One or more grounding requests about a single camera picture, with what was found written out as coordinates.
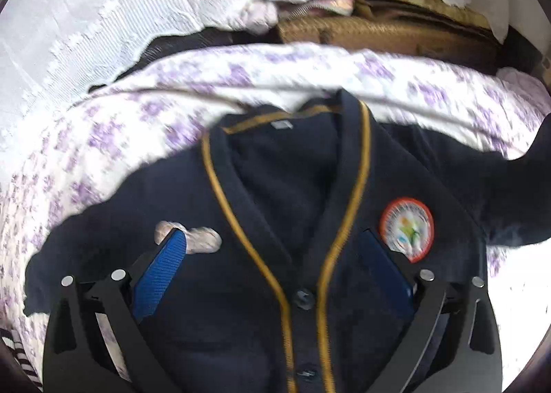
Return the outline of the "black white striped sock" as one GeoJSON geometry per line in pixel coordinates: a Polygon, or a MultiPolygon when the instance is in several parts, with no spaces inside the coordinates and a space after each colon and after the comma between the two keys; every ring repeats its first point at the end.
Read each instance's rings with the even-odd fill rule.
{"type": "Polygon", "coordinates": [[[43,385],[15,330],[1,329],[1,391],[42,392],[43,385]]]}

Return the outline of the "purple floral bed sheet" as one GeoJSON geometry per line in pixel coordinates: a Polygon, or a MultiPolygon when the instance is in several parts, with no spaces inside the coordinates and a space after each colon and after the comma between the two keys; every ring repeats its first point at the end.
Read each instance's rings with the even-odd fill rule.
{"type": "MultiPolygon", "coordinates": [[[[523,156],[550,97],[529,75],[494,76],[427,57],[300,43],[178,53],[99,89],[37,138],[1,197],[1,319],[21,337],[43,391],[50,319],[24,311],[25,271],[50,232],[109,200],[135,171],[196,145],[226,115],[295,113],[347,91],[375,120],[448,135],[480,152],[523,156]]],[[[550,388],[550,236],[487,249],[488,298],[503,392],[550,388]]]]}

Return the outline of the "navy blue knitted cardigan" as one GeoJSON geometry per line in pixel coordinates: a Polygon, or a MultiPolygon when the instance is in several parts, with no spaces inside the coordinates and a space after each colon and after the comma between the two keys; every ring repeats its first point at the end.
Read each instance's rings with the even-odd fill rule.
{"type": "Polygon", "coordinates": [[[48,392],[498,392],[487,249],[550,236],[550,123],[521,157],[381,123],[338,91],[224,116],[67,218],[25,271],[48,392]],[[186,256],[137,323],[133,279],[171,229],[186,256]],[[370,229],[416,285],[391,311],[370,229]]]}

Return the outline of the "brown woven mat stack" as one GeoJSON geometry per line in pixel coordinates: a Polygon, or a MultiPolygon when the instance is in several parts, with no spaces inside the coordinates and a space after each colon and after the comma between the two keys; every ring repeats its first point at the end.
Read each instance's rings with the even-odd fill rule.
{"type": "Polygon", "coordinates": [[[493,62],[501,48],[483,14],[444,0],[353,0],[350,15],[291,12],[277,30],[284,43],[367,48],[464,65],[493,62]]]}

